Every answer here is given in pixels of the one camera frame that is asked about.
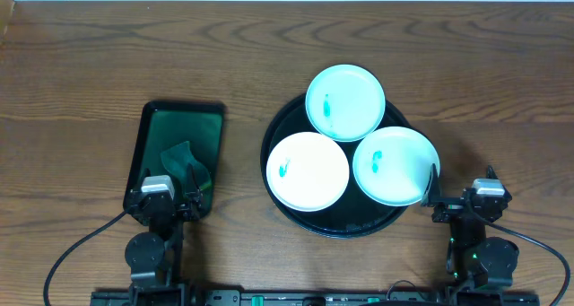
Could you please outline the green sponge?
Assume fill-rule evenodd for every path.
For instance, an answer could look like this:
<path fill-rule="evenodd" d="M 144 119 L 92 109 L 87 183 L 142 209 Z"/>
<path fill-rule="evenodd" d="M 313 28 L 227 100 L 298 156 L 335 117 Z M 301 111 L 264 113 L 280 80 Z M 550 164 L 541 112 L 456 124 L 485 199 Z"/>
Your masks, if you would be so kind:
<path fill-rule="evenodd" d="M 172 146 L 161 153 L 161 163 L 169 175 L 173 176 L 181 186 L 185 194 L 187 180 L 187 165 L 194 167 L 196 183 L 201 191 L 206 191 L 213 186 L 209 170 L 192 154 L 188 141 Z"/>

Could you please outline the mint green plate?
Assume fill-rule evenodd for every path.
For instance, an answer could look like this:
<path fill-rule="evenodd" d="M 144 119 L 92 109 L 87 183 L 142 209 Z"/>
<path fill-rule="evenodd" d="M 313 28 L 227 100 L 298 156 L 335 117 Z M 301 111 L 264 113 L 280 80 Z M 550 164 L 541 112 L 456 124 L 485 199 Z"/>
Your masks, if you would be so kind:
<path fill-rule="evenodd" d="M 381 83 L 355 65 L 330 66 L 317 74 L 306 92 L 310 124 L 337 142 L 355 142 L 382 121 L 386 97 Z"/>
<path fill-rule="evenodd" d="M 362 192 L 390 206 L 423 200 L 433 172 L 440 173 L 437 150 L 423 134 L 407 127 L 383 127 L 362 139 L 352 158 Z"/>

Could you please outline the white plate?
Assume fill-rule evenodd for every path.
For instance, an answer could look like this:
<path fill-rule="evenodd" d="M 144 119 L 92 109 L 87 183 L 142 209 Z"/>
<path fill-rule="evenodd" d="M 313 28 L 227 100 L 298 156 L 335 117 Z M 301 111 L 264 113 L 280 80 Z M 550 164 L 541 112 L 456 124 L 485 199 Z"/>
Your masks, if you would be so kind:
<path fill-rule="evenodd" d="M 284 205 L 316 212 L 333 205 L 350 178 L 343 149 L 331 138 L 314 132 L 285 137 L 271 151 L 264 167 L 268 187 Z"/>

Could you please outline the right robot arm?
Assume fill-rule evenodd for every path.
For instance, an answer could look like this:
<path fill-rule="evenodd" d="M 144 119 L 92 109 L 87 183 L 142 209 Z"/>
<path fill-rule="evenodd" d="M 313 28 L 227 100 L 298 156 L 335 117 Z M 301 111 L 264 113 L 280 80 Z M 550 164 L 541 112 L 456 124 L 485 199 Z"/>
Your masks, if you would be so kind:
<path fill-rule="evenodd" d="M 511 199 L 492 167 L 458 197 L 441 194 L 437 167 L 430 167 L 422 205 L 433 209 L 433 222 L 449 225 L 446 268 L 454 276 L 444 292 L 449 304 L 462 305 L 471 295 L 502 304 L 502 291 L 513 283 L 519 249 L 509 240 L 488 237 L 486 226 L 502 217 Z"/>

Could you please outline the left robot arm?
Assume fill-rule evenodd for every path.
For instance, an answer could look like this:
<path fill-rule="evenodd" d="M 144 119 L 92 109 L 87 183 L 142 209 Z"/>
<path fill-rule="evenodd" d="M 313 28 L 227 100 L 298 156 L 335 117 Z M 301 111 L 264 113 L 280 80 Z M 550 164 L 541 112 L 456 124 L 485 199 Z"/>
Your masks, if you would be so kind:
<path fill-rule="evenodd" d="M 124 211 L 148 230 L 126 245 L 131 268 L 131 305 L 195 305 L 201 296 L 180 276 L 184 224 L 201 217 L 204 194 L 192 165 L 184 173 L 182 198 L 175 198 L 172 178 L 146 171 L 124 199 Z"/>

